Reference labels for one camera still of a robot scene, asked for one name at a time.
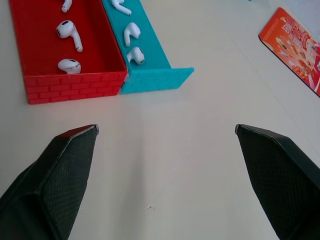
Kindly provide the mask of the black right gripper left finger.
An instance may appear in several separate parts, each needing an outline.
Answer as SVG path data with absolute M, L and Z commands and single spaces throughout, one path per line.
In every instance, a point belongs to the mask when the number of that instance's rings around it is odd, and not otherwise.
M 2 240 L 67 240 L 86 192 L 99 127 L 52 139 L 0 198 Z

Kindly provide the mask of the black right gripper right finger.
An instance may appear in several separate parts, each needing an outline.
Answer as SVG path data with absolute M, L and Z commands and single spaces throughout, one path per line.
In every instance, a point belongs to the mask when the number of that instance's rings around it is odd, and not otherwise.
M 251 186 L 281 240 L 320 238 L 320 169 L 287 136 L 237 124 Z

